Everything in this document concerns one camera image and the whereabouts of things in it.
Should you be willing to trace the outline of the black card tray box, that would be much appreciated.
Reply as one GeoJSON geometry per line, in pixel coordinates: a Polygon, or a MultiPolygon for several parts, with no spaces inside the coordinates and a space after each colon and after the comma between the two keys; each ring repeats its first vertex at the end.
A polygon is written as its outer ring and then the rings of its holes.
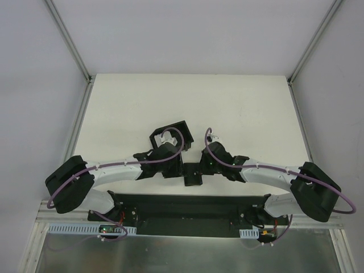
{"type": "Polygon", "coordinates": [[[184,140],[183,151],[188,151],[191,148],[192,143],[194,142],[194,138],[188,128],[186,121],[176,122],[155,129],[153,133],[149,136],[153,148],[157,148],[161,145],[159,137],[166,131],[169,131],[171,135],[177,139],[177,145],[175,147],[180,146],[183,139],[184,140]]]}

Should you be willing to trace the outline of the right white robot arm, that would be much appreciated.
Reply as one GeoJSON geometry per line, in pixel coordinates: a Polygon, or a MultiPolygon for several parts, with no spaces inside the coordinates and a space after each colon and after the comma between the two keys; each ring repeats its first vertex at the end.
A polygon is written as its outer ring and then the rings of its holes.
{"type": "Polygon", "coordinates": [[[255,208],[257,220],[269,224],[289,214],[305,214],[318,222],[327,222],[340,198],[341,188],[317,165],[276,166],[247,156],[232,156],[224,146],[209,138],[201,152],[200,165],[205,175],[219,174],[230,181],[268,185],[285,191],[269,193],[255,208]]]}

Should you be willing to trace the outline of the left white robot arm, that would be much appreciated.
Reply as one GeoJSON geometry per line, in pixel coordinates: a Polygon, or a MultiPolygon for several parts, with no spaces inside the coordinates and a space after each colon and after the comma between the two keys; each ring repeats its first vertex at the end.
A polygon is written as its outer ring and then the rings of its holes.
{"type": "Polygon", "coordinates": [[[154,150],[134,154],[120,162],[92,163],[80,155],[73,156],[46,178],[50,195],[47,208],[64,214],[84,206],[101,213],[107,221],[115,221],[120,207],[110,193],[97,191],[95,187],[152,178],[174,165],[183,148],[183,144],[174,146],[165,142],[154,150]]]}

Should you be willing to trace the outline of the black leather card holder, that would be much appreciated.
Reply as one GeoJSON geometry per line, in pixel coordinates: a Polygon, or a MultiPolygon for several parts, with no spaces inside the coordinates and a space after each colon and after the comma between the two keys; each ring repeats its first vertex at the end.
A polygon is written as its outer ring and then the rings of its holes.
{"type": "Polygon", "coordinates": [[[183,164],[184,185],[186,187],[202,185],[202,174],[198,163],[183,164]]]}

